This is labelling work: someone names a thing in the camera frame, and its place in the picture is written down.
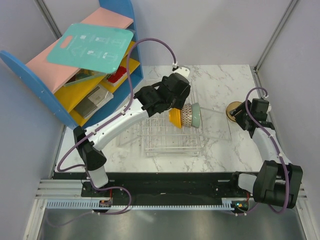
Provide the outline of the orange yellow bowl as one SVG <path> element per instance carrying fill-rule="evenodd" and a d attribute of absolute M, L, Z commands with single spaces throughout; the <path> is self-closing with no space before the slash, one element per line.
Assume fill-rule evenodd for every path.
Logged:
<path fill-rule="evenodd" d="M 175 127 L 181 129 L 182 128 L 182 120 L 181 120 L 181 110 L 177 108 L 172 108 L 169 111 L 169 122 L 172 123 Z"/>

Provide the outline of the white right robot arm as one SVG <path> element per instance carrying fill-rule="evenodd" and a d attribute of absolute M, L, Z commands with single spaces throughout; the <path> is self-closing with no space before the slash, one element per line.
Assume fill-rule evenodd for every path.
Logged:
<path fill-rule="evenodd" d="M 235 197 L 247 191 L 257 203 L 292 209 L 297 202 L 303 170 L 292 164 L 279 146 L 275 127 L 267 120 L 268 108 L 269 102 L 260 98 L 234 101 L 226 108 L 227 117 L 248 131 L 263 160 L 257 175 L 235 172 L 229 191 Z"/>

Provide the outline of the cream bowl with bird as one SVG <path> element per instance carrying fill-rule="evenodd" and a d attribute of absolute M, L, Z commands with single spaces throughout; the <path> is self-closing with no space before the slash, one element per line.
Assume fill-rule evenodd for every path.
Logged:
<path fill-rule="evenodd" d="M 242 102 L 240 101 L 233 101 L 231 102 L 225 109 L 225 113 L 227 118 L 231 121 L 231 122 L 236 122 L 236 118 L 234 116 L 231 115 L 231 113 L 240 105 L 242 104 Z"/>

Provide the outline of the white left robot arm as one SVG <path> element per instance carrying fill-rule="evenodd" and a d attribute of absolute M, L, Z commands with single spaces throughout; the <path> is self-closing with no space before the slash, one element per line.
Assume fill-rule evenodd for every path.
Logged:
<path fill-rule="evenodd" d="M 107 118 L 85 129 L 74 129 L 76 149 L 93 183 L 92 191 L 95 194 L 104 197 L 110 191 L 103 148 L 138 122 L 170 109 L 181 110 L 191 91 L 189 74 L 189 68 L 180 66 L 160 82 L 142 87 L 128 103 Z"/>

